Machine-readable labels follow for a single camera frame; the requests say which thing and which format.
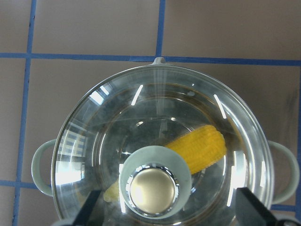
corn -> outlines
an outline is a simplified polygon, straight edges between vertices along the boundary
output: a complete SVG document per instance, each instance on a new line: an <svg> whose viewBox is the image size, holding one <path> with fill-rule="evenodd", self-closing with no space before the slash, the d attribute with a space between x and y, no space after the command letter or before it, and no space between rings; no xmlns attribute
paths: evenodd
<svg viewBox="0 0 301 226"><path fill-rule="evenodd" d="M219 161L227 150L223 135L212 125L202 126L165 146L186 161L191 174Z"/></svg>

pot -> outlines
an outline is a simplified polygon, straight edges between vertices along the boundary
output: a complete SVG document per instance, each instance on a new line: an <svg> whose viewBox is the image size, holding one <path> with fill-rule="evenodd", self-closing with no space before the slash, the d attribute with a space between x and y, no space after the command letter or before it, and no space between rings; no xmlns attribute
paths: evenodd
<svg viewBox="0 0 301 226"><path fill-rule="evenodd" d="M173 154L162 157L163 151L152 148L160 149L203 125L212 125L223 135L227 152L193 175L187 174L181 160L168 160L174 159ZM50 188L41 179L39 167L42 153L52 145ZM289 186L276 197L269 145L287 156L292 172ZM150 150L147 153L156 153L155 157L138 154L144 148ZM125 191L133 169L155 170L167 164L173 169L170 175L178 171L172 184L178 185L179 190L174 188L179 197L174 196L167 208L155 209L153 214L132 205L132 196ZM98 225L223 226L237 223L234 206L238 187L248 187L270 208L272 202L283 202L294 193L299 167L287 148L267 141L254 114L234 91L203 73L165 64L160 57L151 65L115 74L87 92L57 139L36 151L32 177L40 191L53 196L60 218L75 217L88 194L100 189L92 217ZM118 180L119 198L105 202L104 192ZM165 185L158 186L158 192Z"/></svg>

gold knob center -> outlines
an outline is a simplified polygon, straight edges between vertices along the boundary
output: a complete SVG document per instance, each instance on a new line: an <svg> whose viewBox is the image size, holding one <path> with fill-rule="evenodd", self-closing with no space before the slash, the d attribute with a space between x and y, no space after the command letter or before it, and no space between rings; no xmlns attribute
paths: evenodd
<svg viewBox="0 0 301 226"><path fill-rule="evenodd" d="M175 184L163 170L145 169L133 178L130 195L140 210L150 214L161 213L173 204Z"/></svg>

light green pot handle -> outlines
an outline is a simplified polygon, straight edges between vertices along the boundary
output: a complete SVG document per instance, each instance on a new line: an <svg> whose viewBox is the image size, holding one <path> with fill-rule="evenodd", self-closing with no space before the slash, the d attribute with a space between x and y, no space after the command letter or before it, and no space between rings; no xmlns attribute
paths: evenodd
<svg viewBox="0 0 301 226"><path fill-rule="evenodd" d="M273 141L268 141L268 143L270 147L275 148L286 156L291 170L291 178L288 186L280 194L273 197L272 204L278 204L288 200L297 190L300 179L300 169L296 157L287 147Z"/></svg>
<svg viewBox="0 0 301 226"><path fill-rule="evenodd" d="M32 179L37 186L37 188L44 194L53 196L52 189L45 183L41 177L40 173L40 161L43 156L43 153L49 148L55 145L56 139L47 141L42 144L34 154L32 158Z"/></svg>

glass lid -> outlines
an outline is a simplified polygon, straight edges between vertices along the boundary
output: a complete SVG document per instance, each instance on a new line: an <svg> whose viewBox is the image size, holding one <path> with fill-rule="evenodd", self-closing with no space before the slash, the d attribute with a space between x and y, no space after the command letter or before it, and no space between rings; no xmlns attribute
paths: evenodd
<svg viewBox="0 0 301 226"><path fill-rule="evenodd" d="M76 216L98 189L95 225L235 225L236 189L270 207L273 183L266 138L244 101L210 76L167 64L96 85L53 155L60 217Z"/></svg>

